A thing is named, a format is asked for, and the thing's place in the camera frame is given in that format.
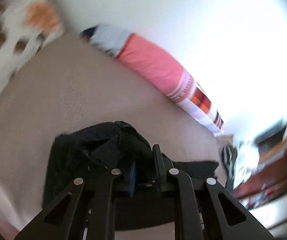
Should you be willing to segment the brown wooden cabinet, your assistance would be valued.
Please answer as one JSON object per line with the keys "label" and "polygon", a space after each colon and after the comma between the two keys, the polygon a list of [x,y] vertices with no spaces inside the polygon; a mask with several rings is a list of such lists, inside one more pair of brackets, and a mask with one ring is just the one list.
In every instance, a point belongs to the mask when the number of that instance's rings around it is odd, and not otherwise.
{"label": "brown wooden cabinet", "polygon": [[279,121],[255,137],[259,164],[250,178],[233,190],[248,210],[287,194],[287,122]]}

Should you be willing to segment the green white striped garment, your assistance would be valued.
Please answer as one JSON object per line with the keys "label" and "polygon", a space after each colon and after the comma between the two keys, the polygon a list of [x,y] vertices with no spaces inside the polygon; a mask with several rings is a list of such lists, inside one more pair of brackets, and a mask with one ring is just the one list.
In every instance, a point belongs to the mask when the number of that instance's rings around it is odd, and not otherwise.
{"label": "green white striped garment", "polygon": [[231,145],[224,146],[222,150],[222,163],[227,175],[225,188],[233,194],[235,181],[235,164],[237,159],[237,149]]}

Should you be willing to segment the white floral orange pillow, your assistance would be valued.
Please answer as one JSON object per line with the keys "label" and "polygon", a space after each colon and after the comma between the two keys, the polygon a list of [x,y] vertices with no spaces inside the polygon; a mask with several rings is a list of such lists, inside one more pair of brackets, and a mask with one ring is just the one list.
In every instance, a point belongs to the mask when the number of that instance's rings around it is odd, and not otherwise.
{"label": "white floral orange pillow", "polygon": [[0,0],[0,93],[31,57],[64,31],[52,0]]}

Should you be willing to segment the beige bed mattress sheet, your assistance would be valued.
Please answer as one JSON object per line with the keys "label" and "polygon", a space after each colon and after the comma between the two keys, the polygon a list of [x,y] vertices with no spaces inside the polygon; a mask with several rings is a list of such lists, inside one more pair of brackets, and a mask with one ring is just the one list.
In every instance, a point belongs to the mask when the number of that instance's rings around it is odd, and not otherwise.
{"label": "beige bed mattress sheet", "polygon": [[0,233],[41,210],[55,137],[125,121],[174,161],[220,160],[214,135],[150,83],[71,34],[22,67],[0,95]]}

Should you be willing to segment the white crumpled cloth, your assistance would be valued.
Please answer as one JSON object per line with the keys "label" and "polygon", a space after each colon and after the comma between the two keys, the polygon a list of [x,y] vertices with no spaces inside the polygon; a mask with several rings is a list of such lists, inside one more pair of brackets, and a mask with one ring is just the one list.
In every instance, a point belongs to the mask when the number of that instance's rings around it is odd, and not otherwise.
{"label": "white crumpled cloth", "polygon": [[245,183],[252,175],[252,172],[256,170],[260,154],[259,148],[253,140],[241,140],[238,137],[233,137],[233,146],[237,150],[233,185],[233,189],[235,189],[240,184]]}

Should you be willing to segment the black pants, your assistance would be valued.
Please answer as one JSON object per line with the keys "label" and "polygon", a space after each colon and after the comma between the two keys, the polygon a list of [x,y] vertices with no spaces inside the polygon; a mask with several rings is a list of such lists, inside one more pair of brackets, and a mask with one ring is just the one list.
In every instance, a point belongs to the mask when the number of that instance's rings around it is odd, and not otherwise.
{"label": "black pants", "polygon": [[130,124],[104,122],[71,134],[58,135],[47,164],[43,207],[76,178],[97,182],[115,168],[120,191],[116,203],[117,231],[135,230],[174,221],[172,193],[158,193],[155,157],[149,142]]}

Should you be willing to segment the pink checkered long pillow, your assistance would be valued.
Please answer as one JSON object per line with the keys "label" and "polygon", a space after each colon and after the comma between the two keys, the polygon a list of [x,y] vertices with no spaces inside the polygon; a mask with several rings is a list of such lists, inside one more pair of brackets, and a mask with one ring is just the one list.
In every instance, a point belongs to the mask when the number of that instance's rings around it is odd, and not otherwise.
{"label": "pink checkered long pillow", "polygon": [[221,133],[223,120],[217,109],[192,75],[167,51],[111,24],[85,29],[80,36],[150,82],[209,131]]}

